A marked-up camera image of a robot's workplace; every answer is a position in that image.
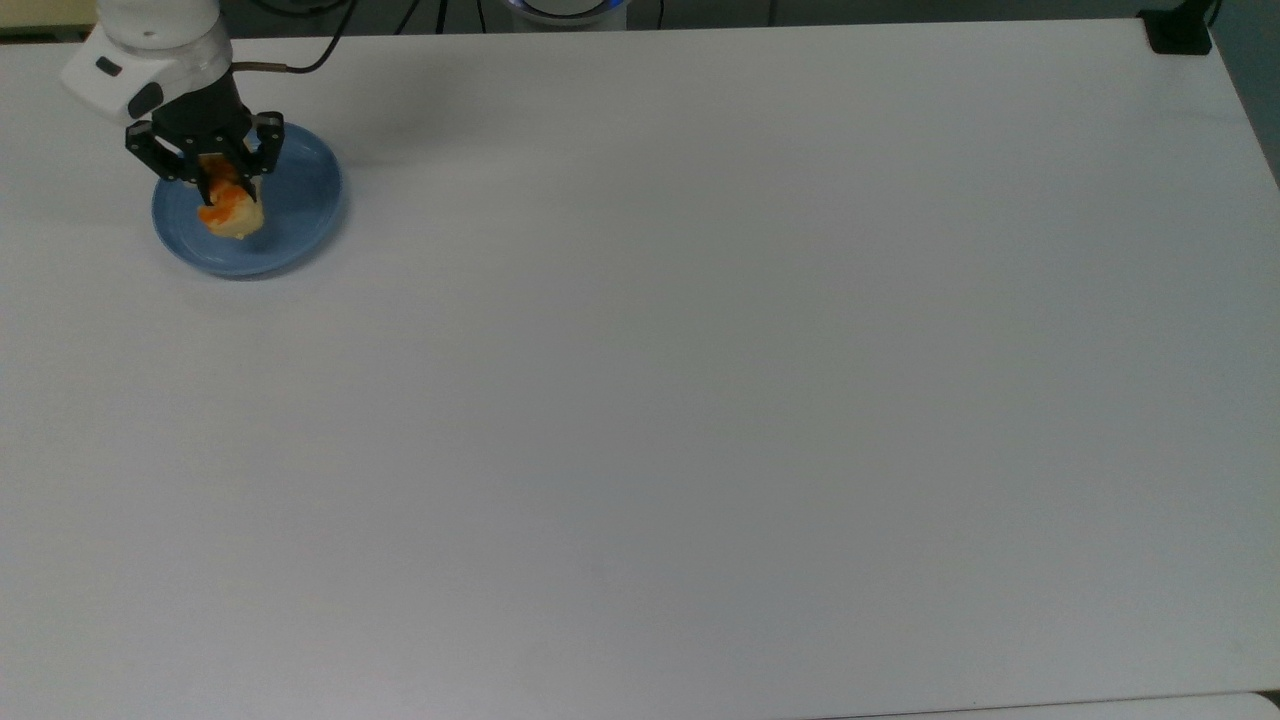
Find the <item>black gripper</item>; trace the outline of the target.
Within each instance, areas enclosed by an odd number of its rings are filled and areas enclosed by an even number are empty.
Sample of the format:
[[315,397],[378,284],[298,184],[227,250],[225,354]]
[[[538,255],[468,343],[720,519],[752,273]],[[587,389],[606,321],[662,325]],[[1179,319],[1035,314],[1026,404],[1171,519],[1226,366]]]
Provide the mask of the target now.
[[152,111],[151,120],[125,127],[125,149],[134,158],[160,181],[196,187],[209,208],[214,199],[202,152],[233,150],[239,186],[260,204],[262,179],[275,172],[284,141],[284,117],[279,111],[251,114],[234,76],[182,94]]

